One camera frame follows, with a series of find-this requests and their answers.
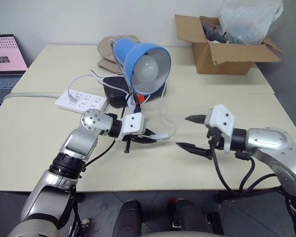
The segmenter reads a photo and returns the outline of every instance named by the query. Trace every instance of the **white power strip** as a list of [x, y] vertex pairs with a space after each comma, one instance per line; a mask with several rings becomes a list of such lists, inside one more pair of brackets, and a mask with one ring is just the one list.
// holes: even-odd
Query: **white power strip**
[[55, 105], [61, 109], [83, 113], [88, 109], [95, 109], [104, 111], [108, 105], [106, 97], [84, 93], [77, 90], [71, 90], [70, 94], [78, 101], [70, 102], [67, 90], [56, 100]]

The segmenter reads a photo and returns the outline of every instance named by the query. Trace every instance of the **beige cloth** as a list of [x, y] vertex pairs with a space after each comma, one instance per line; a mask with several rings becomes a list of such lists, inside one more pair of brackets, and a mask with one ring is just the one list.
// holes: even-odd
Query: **beige cloth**
[[109, 39], [119, 40], [121, 38], [130, 38], [136, 43], [140, 43], [136, 36], [106, 36], [98, 44], [97, 50], [102, 56], [102, 59], [97, 63], [100, 67], [106, 68], [114, 73], [120, 73], [118, 66], [115, 63], [113, 52], [109, 46]]

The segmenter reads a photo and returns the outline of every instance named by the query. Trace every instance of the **laptop screen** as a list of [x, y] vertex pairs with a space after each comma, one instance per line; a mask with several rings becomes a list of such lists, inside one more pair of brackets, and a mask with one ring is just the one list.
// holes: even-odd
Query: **laptop screen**
[[0, 73], [24, 72], [28, 67], [13, 35], [0, 35]]

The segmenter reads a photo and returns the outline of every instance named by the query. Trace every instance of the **floor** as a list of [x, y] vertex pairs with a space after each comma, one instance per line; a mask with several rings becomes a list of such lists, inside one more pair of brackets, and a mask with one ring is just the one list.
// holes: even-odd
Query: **floor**
[[[218, 211], [227, 236], [231, 237], [293, 237], [292, 221], [284, 198], [278, 193], [258, 197], [236, 199], [217, 204], [213, 202], [215, 191], [144, 191], [115, 193], [86, 193], [79, 203], [81, 219], [91, 218], [86, 237], [110, 237], [118, 211], [124, 202], [138, 200], [143, 209], [143, 234], [167, 231], [170, 223], [166, 209], [170, 198], [185, 198], [205, 212]], [[0, 192], [0, 237], [5, 237], [20, 221], [22, 206], [27, 196]], [[59, 236], [68, 236], [69, 222]]]

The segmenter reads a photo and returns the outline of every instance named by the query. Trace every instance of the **blue lamp shade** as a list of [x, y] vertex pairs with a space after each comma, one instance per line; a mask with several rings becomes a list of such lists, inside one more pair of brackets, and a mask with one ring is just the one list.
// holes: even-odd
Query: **blue lamp shade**
[[171, 68], [168, 51], [153, 43], [137, 44], [122, 38], [114, 47], [117, 60], [124, 66], [127, 83], [140, 95], [157, 91], [166, 81]]

